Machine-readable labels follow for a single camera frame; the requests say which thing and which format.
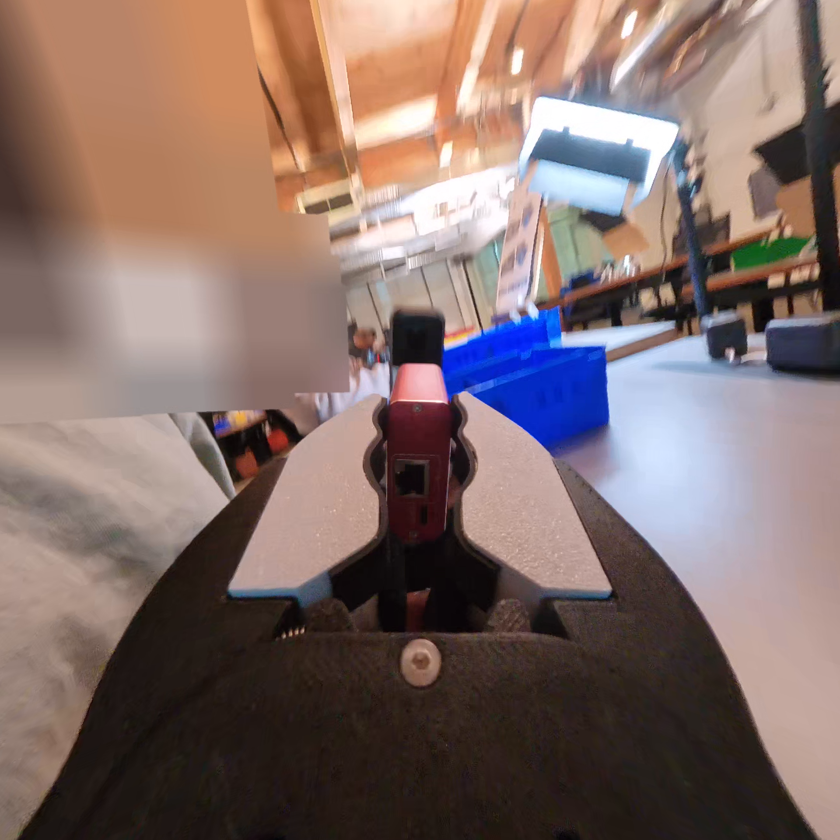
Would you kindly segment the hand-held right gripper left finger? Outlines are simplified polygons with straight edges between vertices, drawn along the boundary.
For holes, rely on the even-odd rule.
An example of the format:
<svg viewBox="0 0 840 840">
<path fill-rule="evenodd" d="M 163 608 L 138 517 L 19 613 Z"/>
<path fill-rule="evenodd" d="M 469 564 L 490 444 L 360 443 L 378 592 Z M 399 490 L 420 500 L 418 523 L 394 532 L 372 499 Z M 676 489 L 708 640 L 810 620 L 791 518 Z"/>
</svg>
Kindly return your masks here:
<svg viewBox="0 0 840 840">
<path fill-rule="evenodd" d="M 384 398 L 367 396 L 291 451 L 228 583 L 231 598 L 307 607 L 336 597 L 350 606 L 339 576 L 387 531 L 385 493 L 371 467 L 385 408 Z"/>
</svg>

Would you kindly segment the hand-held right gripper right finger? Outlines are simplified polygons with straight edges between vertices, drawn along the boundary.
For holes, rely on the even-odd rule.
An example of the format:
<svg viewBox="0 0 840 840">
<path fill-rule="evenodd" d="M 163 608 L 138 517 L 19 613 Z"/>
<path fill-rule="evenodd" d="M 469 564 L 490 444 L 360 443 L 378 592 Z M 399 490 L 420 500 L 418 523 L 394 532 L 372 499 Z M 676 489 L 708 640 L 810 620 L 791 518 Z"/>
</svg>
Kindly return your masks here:
<svg viewBox="0 0 840 840">
<path fill-rule="evenodd" d="M 472 457 L 458 527 L 490 562 L 490 599 L 608 599 L 613 588 L 550 452 L 475 396 L 455 404 Z"/>
</svg>

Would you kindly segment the red ethernet splitter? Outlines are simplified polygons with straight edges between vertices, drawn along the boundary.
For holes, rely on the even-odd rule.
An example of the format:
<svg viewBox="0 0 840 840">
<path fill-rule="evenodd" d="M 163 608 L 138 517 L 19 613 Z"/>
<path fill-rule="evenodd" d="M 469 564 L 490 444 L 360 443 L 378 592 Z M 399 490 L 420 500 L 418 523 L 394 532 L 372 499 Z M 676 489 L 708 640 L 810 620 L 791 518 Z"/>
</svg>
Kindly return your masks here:
<svg viewBox="0 0 840 840">
<path fill-rule="evenodd" d="M 400 366 L 388 403 L 385 477 L 389 529 L 406 544 L 445 532 L 452 421 L 440 366 Z"/>
</svg>

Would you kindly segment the blue plastic bin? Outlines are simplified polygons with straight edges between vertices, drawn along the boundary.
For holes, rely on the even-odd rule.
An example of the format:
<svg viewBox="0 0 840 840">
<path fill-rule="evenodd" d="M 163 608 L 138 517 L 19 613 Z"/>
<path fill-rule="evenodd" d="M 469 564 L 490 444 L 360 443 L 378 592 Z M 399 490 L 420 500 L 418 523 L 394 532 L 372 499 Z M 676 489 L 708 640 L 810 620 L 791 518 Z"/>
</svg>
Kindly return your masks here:
<svg viewBox="0 0 840 840">
<path fill-rule="evenodd" d="M 537 345 L 444 369 L 450 395 L 466 392 L 547 449 L 610 422 L 606 348 Z"/>
<path fill-rule="evenodd" d="M 559 343 L 562 327 L 562 309 L 552 308 L 540 310 L 536 318 L 527 316 L 519 322 L 509 321 L 487 331 L 476 332 L 461 343 L 444 349 L 444 378 L 503 355 Z"/>
</svg>

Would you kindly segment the grey desk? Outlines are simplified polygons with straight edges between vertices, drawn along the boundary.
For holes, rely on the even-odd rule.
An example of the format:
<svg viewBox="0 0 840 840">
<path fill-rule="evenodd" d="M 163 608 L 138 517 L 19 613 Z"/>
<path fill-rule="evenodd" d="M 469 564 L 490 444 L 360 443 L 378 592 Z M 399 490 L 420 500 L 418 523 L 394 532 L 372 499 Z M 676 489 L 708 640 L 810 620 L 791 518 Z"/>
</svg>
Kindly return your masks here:
<svg viewBox="0 0 840 840">
<path fill-rule="evenodd" d="M 838 378 L 714 361 L 700 338 L 606 371 L 609 425 L 556 455 L 679 577 L 796 804 L 838 838 Z"/>
</svg>

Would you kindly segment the instruction poster board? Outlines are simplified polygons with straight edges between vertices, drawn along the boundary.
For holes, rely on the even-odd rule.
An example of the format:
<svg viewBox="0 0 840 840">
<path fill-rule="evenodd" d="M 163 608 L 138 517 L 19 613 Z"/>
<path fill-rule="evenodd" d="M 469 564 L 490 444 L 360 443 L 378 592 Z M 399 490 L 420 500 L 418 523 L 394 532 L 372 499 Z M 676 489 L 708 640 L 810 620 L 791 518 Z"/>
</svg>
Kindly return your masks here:
<svg viewBox="0 0 840 840">
<path fill-rule="evenodd" d="M 508 222 L 499 258 L 496 316 L 519 321 L 534 313 L 543 255 L 544 202 L 519 184 L 509 196 Z"/>
</svg>

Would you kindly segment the wooden table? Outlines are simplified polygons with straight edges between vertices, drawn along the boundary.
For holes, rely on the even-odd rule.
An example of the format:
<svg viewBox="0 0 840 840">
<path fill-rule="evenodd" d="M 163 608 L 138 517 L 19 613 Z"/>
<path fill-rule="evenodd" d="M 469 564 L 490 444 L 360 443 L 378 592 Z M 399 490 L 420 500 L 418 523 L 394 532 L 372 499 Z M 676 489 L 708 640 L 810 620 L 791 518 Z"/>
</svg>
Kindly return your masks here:
<svg viewBox="0 0 840 840">
<path fill-rule="evenodd" d="M 747 308 L 748 327 L 763 333 L 775 317 L 774 303 L 783 300 L 783 315 L 795 313 L 794 299 L 821 294 L 817 257 L 795 256 L 750 268 L 720 272 L 707 279 L 710 312 Z"/>
<path fill-rule="evenodd" d="M 712 245 L 703 252 L 708 276 L 732 268 L 732 254 L 778 233 L 777 227 L 766 227 L 737 239 Z M 568 288 L 558 297 L 537 303 L 538 310 L 559 309 L 565 331 L 576 325 L 588 329 L 595 322 L 608 321 L 614 328 L 623 326 L 623 310 L 642 291 L 659 292 L 663 285 L 681 285 L 688 269 L 687 255 L 666 261 L 659 268 L 646 269 L 635 276 L 599 281 L 584 287 Z"/>
</svg>

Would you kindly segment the studio light panel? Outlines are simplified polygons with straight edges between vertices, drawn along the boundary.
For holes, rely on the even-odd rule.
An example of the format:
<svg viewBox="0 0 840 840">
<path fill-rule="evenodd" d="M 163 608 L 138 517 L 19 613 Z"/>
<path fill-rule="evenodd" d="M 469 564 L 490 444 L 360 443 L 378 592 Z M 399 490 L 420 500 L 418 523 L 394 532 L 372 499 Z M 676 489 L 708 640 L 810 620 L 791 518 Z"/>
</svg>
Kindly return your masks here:
<svg viewBox="0 0 840 840">
<path fill-rule="evenodd" d="M 648 198 L 679 131 L 672 119 L 541 96 L 518 176 L 550 203 L 619 217 Z"/>
</svg>

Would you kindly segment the grey power adapter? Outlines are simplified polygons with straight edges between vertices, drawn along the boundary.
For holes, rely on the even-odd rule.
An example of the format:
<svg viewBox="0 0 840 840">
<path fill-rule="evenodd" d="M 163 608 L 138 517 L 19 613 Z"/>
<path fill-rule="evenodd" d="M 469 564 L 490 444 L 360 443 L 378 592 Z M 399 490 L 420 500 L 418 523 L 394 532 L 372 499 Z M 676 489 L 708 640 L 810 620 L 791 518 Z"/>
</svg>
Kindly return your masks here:
<svg viewBox="0 0 840 840">
<path fill-rule="evenodd" d="M 839 374 L 839 311 L 774 319 L 763 334 L 773 370 Z"/>
<path fill-rule="evenodd" d="M 732 362 L 749 352 L 746 322 L 735 310 L 704 316 L 700 320 L 700 331 L 713 361 Z"/>
</svg>

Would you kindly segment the black light stand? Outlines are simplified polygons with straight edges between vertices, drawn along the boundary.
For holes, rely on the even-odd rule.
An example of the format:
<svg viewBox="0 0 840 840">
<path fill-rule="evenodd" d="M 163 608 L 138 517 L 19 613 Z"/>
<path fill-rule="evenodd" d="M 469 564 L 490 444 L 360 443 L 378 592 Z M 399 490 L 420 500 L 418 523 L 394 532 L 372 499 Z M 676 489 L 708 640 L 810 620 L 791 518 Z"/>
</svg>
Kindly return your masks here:
<svg viewBox="0 0 840 840">
<path fill-rule="evenodd" d="M 695 211 L 695 198 L 700 192 L 702 175 L 692 157 L 690 144 L 682 136 L 678 136 L 674 143 L 671 163 L 679 201 L 680 223 L 686 238 L 686 257 L 696 316 L 702 325 L 711 311 L 707 289 L 707 257 L 701 243 Z"/>
</svg>

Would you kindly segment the green plastic bin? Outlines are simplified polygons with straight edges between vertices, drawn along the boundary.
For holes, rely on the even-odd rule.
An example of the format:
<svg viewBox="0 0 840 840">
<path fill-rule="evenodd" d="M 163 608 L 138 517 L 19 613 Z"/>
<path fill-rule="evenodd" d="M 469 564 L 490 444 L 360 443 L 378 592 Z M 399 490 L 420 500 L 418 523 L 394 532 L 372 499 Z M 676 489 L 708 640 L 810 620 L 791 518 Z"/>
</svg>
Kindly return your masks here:
<svg viewBox="0 0 840 840">
<path fill-rule="evenodd" d="M 731 253 L 731 269 L 747 270 L 812 253 L 814 237 L 762 238 Z"/>
</svg>

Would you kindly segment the black slanted pole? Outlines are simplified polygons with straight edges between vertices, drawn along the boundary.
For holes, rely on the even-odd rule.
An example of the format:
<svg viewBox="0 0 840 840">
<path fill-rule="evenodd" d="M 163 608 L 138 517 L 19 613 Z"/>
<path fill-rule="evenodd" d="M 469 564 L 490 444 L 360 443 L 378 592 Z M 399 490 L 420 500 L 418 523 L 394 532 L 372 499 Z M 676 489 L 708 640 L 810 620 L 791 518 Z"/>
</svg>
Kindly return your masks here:
<svg viewBox="0 0 840 840">
<path fill-rule="evenodd" d="M 827 139 L 826 80 L 820 9 L 817 1 L 797 1 L 801 77 L 804 96 L 802 127 L 811 182 L 815 247 L 824 310 L 839 310 L 838 221 L 833 165 Z"/>
</svg>

